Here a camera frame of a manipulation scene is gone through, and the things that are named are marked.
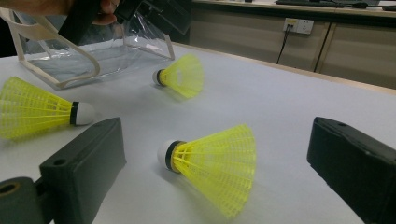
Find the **yellow shuttlecock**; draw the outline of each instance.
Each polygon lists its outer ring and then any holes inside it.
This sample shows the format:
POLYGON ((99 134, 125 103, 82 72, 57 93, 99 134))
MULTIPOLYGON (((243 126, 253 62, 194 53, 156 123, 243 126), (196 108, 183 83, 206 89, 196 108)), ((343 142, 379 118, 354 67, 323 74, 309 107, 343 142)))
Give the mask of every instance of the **yellow shuttlecock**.
POLYGON ((182 173, 227 218, 244 207, 256 169, 256 144, 247 125, 191 141, 167 141, 158 150, 162 166, 182 173))
POLYGON ((0 93, 0 136, 16 139, 66 125, 91 123, 91 105, 68 102, 17 77, 9 78, 0 93))
POLYGON ((204 85, 204 69, 197 57, 186 54, 167 68, 154 72, 157 85, 167 86, 186 98, 197 95, 204 85))

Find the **clear plastic container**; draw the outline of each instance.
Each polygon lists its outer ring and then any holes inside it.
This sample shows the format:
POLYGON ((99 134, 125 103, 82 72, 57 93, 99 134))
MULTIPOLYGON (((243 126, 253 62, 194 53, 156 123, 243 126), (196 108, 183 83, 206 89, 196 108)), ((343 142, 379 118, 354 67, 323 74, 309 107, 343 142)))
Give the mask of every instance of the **clear plastic container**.
POLYGON ((55 90, 175 59, 169 36, 138 12, 123 24, 92 25, 76 46, 58 35, 64 16, 0 10, 10 24, 20 61, 55 90))

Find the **white table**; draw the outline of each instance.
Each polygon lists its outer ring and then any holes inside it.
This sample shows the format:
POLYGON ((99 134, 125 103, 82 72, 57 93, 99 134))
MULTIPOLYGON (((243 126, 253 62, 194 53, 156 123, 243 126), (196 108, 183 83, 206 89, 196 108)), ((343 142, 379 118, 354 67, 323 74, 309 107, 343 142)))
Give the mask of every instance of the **white table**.
MULTIPOLYGON (((314 117, 336 119, 396 148, 396 91, 175 46, 177 58, 188 52, 205 69, 204 90, 190 100, 154 86, 152 72, 167 63, 54 91, 17 58, 4 58, 0 84, 21 77, 70 101, 92 104, 96 121, 121 117, 128 163, 94 224, 225 222, 182 175, 160 167, 156 153, 168 139, 195 140, 241 123, 255 134, 257 171, 245 209, 231 223, 363 223, 306 161, 311 127, 314 117)), ((37 180, 38 165, 86 128, 18 144, 2 141, 0 180, 37 180)))

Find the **black object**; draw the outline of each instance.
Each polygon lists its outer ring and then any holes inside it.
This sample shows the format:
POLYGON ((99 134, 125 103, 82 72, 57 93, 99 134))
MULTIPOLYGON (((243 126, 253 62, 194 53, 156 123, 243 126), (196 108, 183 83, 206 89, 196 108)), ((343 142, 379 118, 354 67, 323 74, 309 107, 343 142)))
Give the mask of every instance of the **black object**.
MULTIPOLYGON (((139 11, 164 33, 173 28, 185 34, 190 27, 191 16, 183 3, 186 0, 120 0, 114 14, 118 22, 129 21, 139 11)), ((101 0, 78 0, 59 30, 59 35, 78 45, 100 11, 101 0)))
POLYGON ((361 9, 365 9, 367 8, 369 5, 365 2, 359 2, 359 3, 353 3, 351 4, 352 8, 361 8, 361 9))
POLYGON ((384 10, 384 11, 396 11, 396 6, 383 6, 382 10, 384 10))
POLYGON ((0 20, 0 58, 17 55, 8 24, 0 20))
POLYGON ((35 183, 0 183, 0 223, 91 224, 125 163, 120 119, 98 122, 44 161, 35 183))
POLYGON ((302 6, 302 7, 344 7, 342 3, 335 3, 329 1, 315 1, 311 2, 309 0, 277 0, 275 1, 277 5, 287 5, 287 6, 302 6))
POLYGON ((348 5, 348 6, 351 6, 353 4, 358 4, 358 3, 365 3, 365 2, 363 2, 363 0, 331 0, 331 1, 335 2, 335 3, 348 5))
POLYGON ((315 118, 307 160, 364 223, 396 223, 394 149, 345 123, 315 118))

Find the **electrical outlet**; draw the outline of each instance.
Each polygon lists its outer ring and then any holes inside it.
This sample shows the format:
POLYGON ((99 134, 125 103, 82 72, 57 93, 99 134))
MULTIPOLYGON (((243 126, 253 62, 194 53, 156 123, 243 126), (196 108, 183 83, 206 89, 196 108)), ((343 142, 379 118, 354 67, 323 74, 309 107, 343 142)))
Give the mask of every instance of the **electrical outlet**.
POLYGON ((297 19, 293 19, 293 18, 286 18, 285 19, 285 24, 283 25, 283 31, 286 31, 286 29, 288 29, 288 25, 291 25, 291 29, 290 32, 296 32, 297 31, 297 24, 298 24, 297 19))
POLYGON ((310 35, 313 26, 314 26, 313 21, 298 20, 295 32, 298 34, 310 35))

